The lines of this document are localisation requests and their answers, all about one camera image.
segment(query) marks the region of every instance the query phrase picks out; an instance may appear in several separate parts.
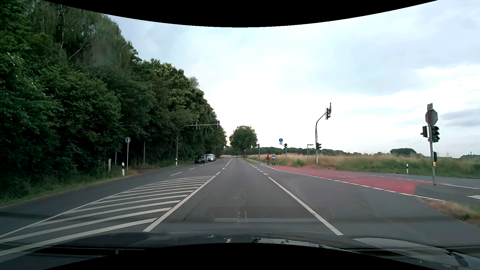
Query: dark car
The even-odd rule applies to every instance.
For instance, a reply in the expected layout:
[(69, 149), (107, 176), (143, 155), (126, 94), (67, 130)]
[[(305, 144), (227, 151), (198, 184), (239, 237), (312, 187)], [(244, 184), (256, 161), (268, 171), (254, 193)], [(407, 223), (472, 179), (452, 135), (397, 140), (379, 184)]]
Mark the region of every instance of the dark car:
[(195, 164), (197, 164), (197, 163), (207, 163), (207, 162), (208, 162), (207, 155), (198, 155), (195, 158)]

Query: red bike lane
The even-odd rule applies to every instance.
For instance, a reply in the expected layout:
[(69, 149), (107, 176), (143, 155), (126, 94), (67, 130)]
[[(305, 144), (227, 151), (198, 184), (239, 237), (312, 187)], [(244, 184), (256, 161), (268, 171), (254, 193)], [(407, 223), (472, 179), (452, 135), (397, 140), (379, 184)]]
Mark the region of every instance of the red bike lane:
[(299, 174), (305, 174), (310, 176), (323, 177), (326, 179), (338, 180), (346, 183), (353, 183), (367, 187), (380, 188), (384, 190), (395, 191), (398, 193), (405, 193), (410, 195), (415, 194), (415, 189), (418, 185), (429, 184), (428, 182), (410, 180), (410, 179), (399, 179), (394, 177), (386, 176), (376, 176), (368, 175), (361, 173), (351, 173), (351, 172), (333, 172), (325, 171), (320, 169), (310, 169), (310, 168), (295, 168), (287, 166), (271, 166), (266, 165), (272, 169), (276, 169), (284, 172), (294, 172)]

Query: white post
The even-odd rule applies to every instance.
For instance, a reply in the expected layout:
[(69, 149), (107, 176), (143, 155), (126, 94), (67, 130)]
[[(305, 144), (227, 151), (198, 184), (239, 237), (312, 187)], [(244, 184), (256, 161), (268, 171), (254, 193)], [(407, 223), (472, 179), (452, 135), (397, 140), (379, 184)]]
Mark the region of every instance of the white post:
[(127, 171), (128, 171), (128, 146), (130, 143), (127, 143)]

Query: silver car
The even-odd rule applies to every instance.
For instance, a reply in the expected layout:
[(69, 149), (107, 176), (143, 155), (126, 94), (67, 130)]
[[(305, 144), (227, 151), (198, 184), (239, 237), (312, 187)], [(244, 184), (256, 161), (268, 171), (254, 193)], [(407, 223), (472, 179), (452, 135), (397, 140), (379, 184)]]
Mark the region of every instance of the silver car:
[(215, 156), (213, 154), (207, 154), (208, 161), (215, 161)]

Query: black border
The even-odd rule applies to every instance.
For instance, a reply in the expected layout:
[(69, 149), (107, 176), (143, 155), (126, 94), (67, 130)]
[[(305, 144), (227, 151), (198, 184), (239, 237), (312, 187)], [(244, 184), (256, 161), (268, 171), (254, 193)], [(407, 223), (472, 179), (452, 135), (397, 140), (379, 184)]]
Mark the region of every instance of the black border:
[(270, 27), (362, 17), (436, 0), (321, 2), (49, 1), (107, 15), (175, 25)]

